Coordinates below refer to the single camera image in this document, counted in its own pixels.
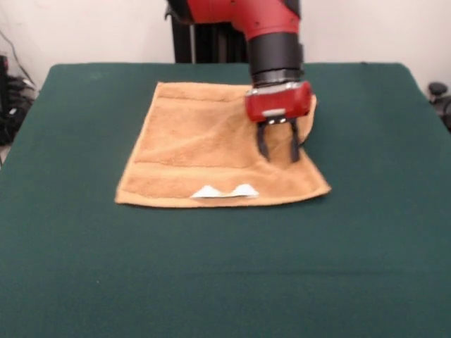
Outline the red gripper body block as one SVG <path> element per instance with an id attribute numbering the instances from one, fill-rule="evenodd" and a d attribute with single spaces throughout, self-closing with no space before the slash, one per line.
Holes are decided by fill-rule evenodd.
<path id="1" fill-rule="evenodd" d="M 307 81 L 255 87 L 245 94 L 245 110 L 253 123 L 279 118 L 285 122 L 308 115 L 311 103 L 312 89 Z"/>

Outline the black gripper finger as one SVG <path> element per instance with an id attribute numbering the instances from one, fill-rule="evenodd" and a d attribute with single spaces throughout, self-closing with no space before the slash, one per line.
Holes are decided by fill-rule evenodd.
<path id="1" fill-rule="evenodd" d="M 259 153 L 266 159 L 266 161 L 270 161 L 268 147 L 265 141 L 265 131 L 268 126 L 267 122 L 259 122 L 257 123 L 257 146 Z"/>
<path id="2" fill-rule="evenodd" d="M 293 163 L 296 163 L 299 161 L 300 155 L 299 155 L 299 128 L 297 125 L 297 119 L 293 118 L 290 119 L 290 128 L 292 131 L 292 139 L 290 142 L 290 157 L 291 161 Z"/>

